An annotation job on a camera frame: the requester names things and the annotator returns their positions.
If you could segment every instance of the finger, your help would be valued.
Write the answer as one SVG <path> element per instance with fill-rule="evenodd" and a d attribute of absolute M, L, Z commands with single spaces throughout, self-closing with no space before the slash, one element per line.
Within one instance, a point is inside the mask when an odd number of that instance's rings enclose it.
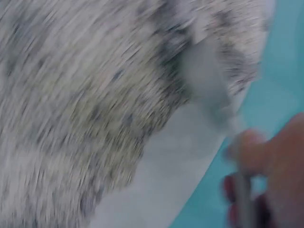
<path fill-rule="evenodd" d="M 266 201 L 265 194 L 259 195 L 255 199 L 255 209 L 259 224 L 266 226 L 271 220 L 270 210 Z"/>
<path fill-rule="evenodd" d="M 268 228 L 271 221 L 271 214 L 268 209 L 265 195 L 258 196 L 254 201 L 254 206 L 256 210 L 258 227 Z M 237 204 L 233 203 L 228 210 L 228 221 L 231 227 L 237 227 L 238 224 L 238 208 Z"/>
<path fill-rule="evenodd" d="M 270 156 L 268 143 L 261 133 L 252 129 L 244 131 L 229 146 L 227 153 L 229 157 L 238 160 L 246 173 L 266 175 Z"/>
<path fill-rule="evenodd" d="M 223 181 L 224 186 L 224 195 L 231 202 L 234 203 L 236 201 L 236 195 L 234 190 L 234 181 L 233 176 L 226 176 Z"/>
<path fill-rule="evenodd" d="M 231 227 L 238 226 L 238 209 L 236 204 L 232 204 L 228 210 L 228 222 Z"/>
<path fill-rule="evenodd" d="M 277 228 L 277 225 L 273 220 L 270 220 L 265 227 L 266 228 Z"/>

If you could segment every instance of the white surface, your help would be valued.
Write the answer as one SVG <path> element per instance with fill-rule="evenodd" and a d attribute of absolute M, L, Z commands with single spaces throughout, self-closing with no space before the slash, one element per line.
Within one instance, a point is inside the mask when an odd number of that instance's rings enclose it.
<path fill-rule="evenodd" d="M 133 183 L 103 198 L 90 228 L 168 227 L 223 142 L 207 116 L 196 104 L 178 109 L 146 144 Z"/>

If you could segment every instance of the blue background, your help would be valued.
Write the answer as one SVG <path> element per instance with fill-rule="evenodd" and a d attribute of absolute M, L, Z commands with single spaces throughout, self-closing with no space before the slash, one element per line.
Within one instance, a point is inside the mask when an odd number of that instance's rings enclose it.
<path fill-rule="evenodd" d="M 273 136 L 294 114 L 304 110 L 304 1 L 278 0 L 265 48 L 261 76 L 241 107 L 249 127 Z M 221 182 L 233 167 L 222 158 L 225 141 L 205 176 L 170 228 L 228 227 Z M 265 187 L 255 180 L 255 190 Z"/>

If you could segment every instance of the tool handle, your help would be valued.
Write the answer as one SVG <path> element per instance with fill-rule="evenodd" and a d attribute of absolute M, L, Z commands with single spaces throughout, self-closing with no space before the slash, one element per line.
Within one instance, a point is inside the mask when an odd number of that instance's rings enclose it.
<path fill-rule="evenodd" d="M 243 131 L 243 125 L 237 115 L 228 120 L 228 129 L 233 139 L 232 149 L 235 157 L 239 154 L 238 135 Z M 250 194 L 250 177 L 241 169 L 237 160 L 236 173 L 237 208 L 239 212 L 239 224 L 242 228 L 257 228 L 257 220 L 253 202 Z"/>

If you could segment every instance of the hand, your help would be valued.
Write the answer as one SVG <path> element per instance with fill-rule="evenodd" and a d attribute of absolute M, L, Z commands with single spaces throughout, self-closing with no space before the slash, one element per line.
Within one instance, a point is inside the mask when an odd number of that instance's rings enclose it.
<path fill-rule="evenodd" d="M 267 178 L 267 190 L 255 199 L 258 228 L 304 227 L 304 114 L 292 118 L 271 140 L 254 130 L 240 135 L 239 162 L 251 176 Z M 228 219 L 238 226 L 238 197 L 233 174 L 224 179 L 224 190 L 231 202 Z"/>

